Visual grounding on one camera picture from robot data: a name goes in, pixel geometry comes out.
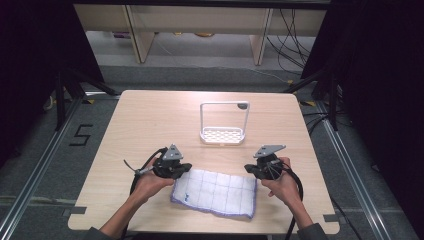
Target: human hand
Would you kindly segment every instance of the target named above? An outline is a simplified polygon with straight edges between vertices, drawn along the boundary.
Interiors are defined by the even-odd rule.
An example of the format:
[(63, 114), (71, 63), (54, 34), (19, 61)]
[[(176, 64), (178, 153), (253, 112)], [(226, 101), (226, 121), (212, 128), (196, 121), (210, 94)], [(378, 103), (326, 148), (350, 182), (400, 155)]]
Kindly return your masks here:
[[(153, 158), (146, 168), (151, 167), (157, 158)], [(156, 176), (152, 171), (148, 171), (140, 176), (133, 193), (129, 200), (134, 201), (137, 206), (146, 203), (150, 197), (156, 195), (162, 188), (172, 186), (174, 179), (161, 178)]]
[[(291, 167), (289, 158), (279, 157), (279, 159), (284, 166)], [(295, 203), (301, 202), (296, 182), (292, 176), (284, 170), (281, 172), (281, 176), (278, 179), (262, 179), (261, 183), (271, 190), (268, 194), (269, 197), (276, 196), (289, 207)]]
[[(280, 157), (279, 159), (286, 167), (291, 168), (289, 158)], [(271, 189), (271, 192), (268, 194), (269, 197), (276, 196), (289, 207), (296, 219), (299, 229), (306, 228), (313, 224), (300, 198), (296, 181), (290, 174), (283, 170), (281, 176), (277, 180), (262, 179), (261, 183), (263, 186)]]

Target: cable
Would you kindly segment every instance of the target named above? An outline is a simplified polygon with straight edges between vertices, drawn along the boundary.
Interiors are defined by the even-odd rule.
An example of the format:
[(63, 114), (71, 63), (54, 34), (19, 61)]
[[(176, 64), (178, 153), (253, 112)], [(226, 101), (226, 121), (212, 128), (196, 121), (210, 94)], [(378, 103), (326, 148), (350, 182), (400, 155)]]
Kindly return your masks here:
[[(282, 166), (276, 165), (276, 164), (271, 164), (270, 162), (267, 163), (267, 168), (268, 168), (268, 171), (271, 173), (272, 179), (273, 180), (278, 179), (278, 177), (280, 177), (280, 174), (282, 173), (282, 171), (285, 171), (296, 182), (297, 188), (298, 188), (298, 191), (299, 191), (300, 200), (303, 201), (303, 185), (302, 185), (302, 182), (300, 181), (300, 178), (296, 175), (296, 173), (293, 172), (293, 170), (286, 163), (282, 162), (281, 164), (282, 164)], [(293, 218), (290, 222), (290, 226), (287, 230), (285, 240), (290, 239), (295, 224), (296, 224), (296, 220), (293, 216)]]
[[(337, 114), (347, 114), (344, 110), (338, 110), (336, 111)], [(329, 113), (323, 113), (323, 112), (315, 112), (315, 113), (304, 113), (302, 116), (312, 116), (312, 115), (323, 115), (323, 114), (329, 114)]]
[(353, 232), (355, 232), (356, 237), (358, 237), (359, 240), (362, 240), (362, 237), (359, 234), (358, 230), (356, 230), (356, 228), (353, 226), (353, 224), (349, 221), (349, 218), (346, 216), (346, 214), (344, 213), (342, 208), (339, 206), (339, 204), (336, 202), (336, 200), (334, 200), (334, 198), (331, 195), (330, 195), (330, 199), (334, 203), (334, 205), (336, 205), (336, 207), (339, 209), (339, 211), (343, 215), (343, 217), (346, 219), (347, 223), (352, 228)]
[(286, 25), (286, 28), (287, 28), (287, 32), (288, 32), (288, 34), (287, 34), (287, 36), (286, 36), (286, 39), (284, 40), (284, 42), (282, 42), (282, 44), (285, 46), (285, 42), (286, 42), (286, 40), (287, 40), (287, 38), (290, 36), (291, 37), (291, 39), (293, 40), (293, 43), (295, 44), (295, 46), (296, 46), (296, 48), (297, 48), (297, 51), (295, 51), (295, 50), (293, 50), (293, 49), (290, 49), (290, 48), (288, 48), (287, 46), (285, 46), (287, 49), (290, 49), (291, 51), (293, 51), (293, 52), (296, 52), (296, 53), (298, 53), (299, 54), (299, 56), (300, 56), (300, 58), (302, 59), (302, 62), (303, 62), (303, 64), (305, 64), (306, 63), (306, 59), (304, 58), (305, 56), (306, 57), (308, 57), (307, 55), (305, 55), (305, 54), (303, 54), (302, 53), (302, 51), (300, 50), (300, 48), (303, 48), (306, 52), (308, 52), (308, 53), (310, 53), (309, 52), (309, 50), (307, 50), (300, 42), (299, 42), (299, 40), (297, 39), (297, 33), (296, 33), (296, 24), (295, 24), (295, 17), (296, 17), (296, 10), (295, 9), (292, 9), (292, 22), (291, 22), (291, 24), (290, 24), (290, 27), (289, 27), (289, 25), (288, 25), (288, 23), (287, 23), (287, 21), (286, 21), (286, 19), (285, 19), (285, 17), (284, 17), (284, 14), (283, 14), (283, 11), (280, 9), (280, 14), (281, 14), (281, 18), (283, 19), (283, 21), (284, 21), (284, 24)]
[[(152, 154), (152, 156), (150, 156), (149, 157), (149, 159), (147, 159), (147, 161), (144, 163), (144, 165), (139, 169), (139, 170), (143, 170), (143, 169), (145, 169), (146, 167), (147, 167), (147, 165), (152, 161), (152, 159), (157, 155), (157, 154), (159, 154), (159, 153), (162, 153), (162, 152), (164, 152), (164, 151), (166, 151), (168, 148), (161, 148), (161, 149), (158, 149), (155, 153), (153, 153)], [(140, 176), (141, 175), (137, 175), (137, 174), (135, 174), (134, 175), (134, 180), (133, 180), (133, 182), (131, 183), (131, 188), (130, 188), (130, 195), (134, 192), (134, 189), (135, 189), (135, 186), (137, 185), (137, 182), (138, 182), (138, 180), (140, 179)], [(128, 229), (128, 224), (124, 227), (124, 229), (122, 230), (122, 233), (121, 233), (121, 240), (123, 240), (123, 239), (125, 239), (125, 238), (127, 238), (127, 229)]]
[(318, 126), (318, 124), (320, 124), (322, 120), (328, 118), (328, 116), (329, 114), (326, 114), (325, 116), (318, 118), (318, 120), (314, 123), (314, 125), (312, 125), (312, 127), (308, 130), (309, 136), (312, 135), (312, 132), (314, 131), (315, 127)]
[(311, 124), (312, 122), (315, 122), (315, 121), (317, 121), (317, 120), (319, 120), (319, 119), (321, 119), (322, 118), (322, 116), (320, 116), (320, 117), (317, 117), (317, 118), (314, 118), (314, 119), (312, 119), (311, 121), (309, 121), (309, 122), (307, 122), (306, 123), (306, 126), (308, 126), (309, 124)]
[(300, 68), (304, 68), (305, 66), (302, 63), (299, 63), (298, 61), (296, 61), (294, 58), (290, 57), (289, 55), (287, 55), (286, 53), (281, 51), (281, 48), (283, 46), (281, 46), (280, 48), (277, 48), (274, 43), (272, 43), (271, 39), (269, 39), (269, 37), (266, 37), (268, 42), (271, 44), (271, 46), (274, 48), (274, 50), (281, 56), (285, 57), (287, 60), (289, 60), (290, 62), (294, 63), (295, 65), (297, 65)]

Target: gray carpet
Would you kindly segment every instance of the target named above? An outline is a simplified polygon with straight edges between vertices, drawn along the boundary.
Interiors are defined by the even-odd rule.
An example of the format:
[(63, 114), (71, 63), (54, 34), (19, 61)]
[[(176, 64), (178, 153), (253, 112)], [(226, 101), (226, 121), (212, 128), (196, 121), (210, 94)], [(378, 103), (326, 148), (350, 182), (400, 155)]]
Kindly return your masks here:
[[(157, 89), (192, 91), (243, 91), (243, 92), (281, 92), (288, 87), (287, 80), (299, 81), (296, 74), (283, 71), (263, 71), (263, 73), (244, 69), (219, 68), (135, 68), (101, 67), (107, 84), (116, 90)], [(313, 84), (296, 93), (299, 101), (311, 100)], [(91, 163), (101, 142), (108, 122), (113, 114), (117, 100), (95, 100), (93, 104), (82, 104), (73, 118), (55, 157), (47, 170), (34, 196), (52, 199), (76, 200), (87, 176)], [(316, 107), (302, 106), (303, 113), (317, 112)], [(42, 155), (55, 128), (55, 109), (40, 115), (21, 145), (22, 155), (10, 159), (0, 170), (0, 217), (7, 213), (10, 201), (4, 196), (16, 196), (25, 184), (38, 159)], [(316, 115), (305, 116), (305, 123)], [(354, 126), (350, 126), (347, 115), (339, 114), (339, 134), (355, 162), (367, 189), (378, 209), (381, 211), (393, 239), (418, 239), (405, 215), (387, 188), (384, 179), (370, 166), (372, 159), (363, 146)], [(79, 143), (74, 138), (80, 124), (92, 124), (82, 133), (91, 135), (87, 145), (75, 147)], [(324, 175), (329, 193), (341, 206), (351, 223), (358, 229), (363, 239), (375, 239), (372, 229), (348, 181), (345, 171), (322, 124), (314, 129), (311, 139)], [(51, 204), (32, 202), (12, 239), (79, 239), (83, 231), (72, 231), (67, 227), (64, 214), (72, 204)], [(351, 227), (341, 223), (338, 234), (331, 239), (357, 239)]]

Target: wooden table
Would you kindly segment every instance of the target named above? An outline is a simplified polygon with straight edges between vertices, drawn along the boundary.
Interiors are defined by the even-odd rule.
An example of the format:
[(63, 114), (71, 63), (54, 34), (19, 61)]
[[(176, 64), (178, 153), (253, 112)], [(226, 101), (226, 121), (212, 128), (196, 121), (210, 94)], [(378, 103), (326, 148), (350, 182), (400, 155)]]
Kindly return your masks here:
[[(249, 101), (246, 138), (241, 145), (202, 143), (200, 104), (204, 101)], [(304, 203), (314, 222), (327, 234), (339, 231), (338, 222), (325, 222), (334, 215), (326, 185), (295, 96), (273, 93), (125, 91), (115, 109), (76, 206), (84, 214), (72, 214), (69, 227), (86, 230), (101, 227), (124, 203), (133, 172), (126, 159), (140, 168), (157, 149), (172, 143), (184, 155), (182, 162), (193, 169), (250, 176), (245, 164), (255, 164), (253, 155), (265, 144), (285, 144), (278, 156), (288, 156), (304, 186)], [(148, 232), (282, 234), (292, 214), (258, 182), (253, 219), (226, 218), (190, 210), (170, 202), (172, 187), (152, 197), (135, 214), (129, 230)]]

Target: white towel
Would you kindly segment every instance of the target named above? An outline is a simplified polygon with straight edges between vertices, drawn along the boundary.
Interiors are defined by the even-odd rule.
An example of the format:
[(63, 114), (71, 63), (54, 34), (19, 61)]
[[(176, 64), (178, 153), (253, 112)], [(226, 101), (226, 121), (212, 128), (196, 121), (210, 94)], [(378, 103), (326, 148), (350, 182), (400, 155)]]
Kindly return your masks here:
[(222, 216), (253, 218), (256, 178), (191, 169), (176, 180), (171, 201)]

